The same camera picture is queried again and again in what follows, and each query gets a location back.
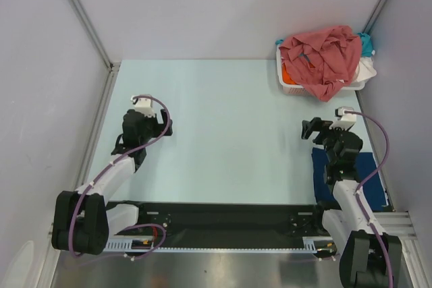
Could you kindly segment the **pink polo shirt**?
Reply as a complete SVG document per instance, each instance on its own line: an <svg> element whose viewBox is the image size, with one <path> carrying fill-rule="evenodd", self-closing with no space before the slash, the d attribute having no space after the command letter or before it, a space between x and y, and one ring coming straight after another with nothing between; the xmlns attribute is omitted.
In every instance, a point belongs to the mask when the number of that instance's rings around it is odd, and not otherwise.
<svg viewBox="0 0 432 288"><path fill-rule="evenodd" d="M339 25L290 36L279 50L293 82L327 102L353 81L362 43L351 27Z"/></svg>

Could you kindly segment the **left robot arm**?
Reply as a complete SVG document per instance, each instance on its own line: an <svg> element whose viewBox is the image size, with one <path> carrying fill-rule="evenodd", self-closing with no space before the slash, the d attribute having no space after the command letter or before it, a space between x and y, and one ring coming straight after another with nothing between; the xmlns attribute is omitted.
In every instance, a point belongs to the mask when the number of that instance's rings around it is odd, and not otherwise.
<svg viewBox="0 0 432 288"><path fill-rule="evenodd" d="M51 245L74 257L100 254L110 236L125 229L145 232L149 217L130 204L107 209L107 203L119 187L142 166L147 147L164 136L171 136L172 120L167 109L145 115L130 109L123 117L122 133L111 152L111 161L91 181L73 191L62 191L55 203Z"/></svg>

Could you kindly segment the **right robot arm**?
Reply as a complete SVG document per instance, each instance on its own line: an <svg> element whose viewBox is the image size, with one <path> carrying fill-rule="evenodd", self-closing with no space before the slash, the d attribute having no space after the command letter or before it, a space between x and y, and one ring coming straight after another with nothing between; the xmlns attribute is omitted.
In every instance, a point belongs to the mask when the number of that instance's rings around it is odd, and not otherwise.
<svg viewBox="0 0 432 288"><path fill-rule="evenodd" d="M314 144L324 148L328 159L325 184L339 206L313 215L311 226L319 235L332 237L340 253L343 287L397 287L402 244L379 223L367 202L355 166L363 147L363 141L351 132L355 122L351 111L340 112L337 121L315 117L302 122L301 138L316 133Z"/></svg>

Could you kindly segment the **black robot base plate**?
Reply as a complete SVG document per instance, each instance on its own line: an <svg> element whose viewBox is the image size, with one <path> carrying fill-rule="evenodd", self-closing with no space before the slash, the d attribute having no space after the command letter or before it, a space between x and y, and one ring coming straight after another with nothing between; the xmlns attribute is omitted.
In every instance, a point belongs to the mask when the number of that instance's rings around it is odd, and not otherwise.
<svg viewBox="0 0 432 288"><path fill-rule="evenodd" d="M317 205L135 202L138 223L162 226L164 248L288 249L325 237Z"/></svg>

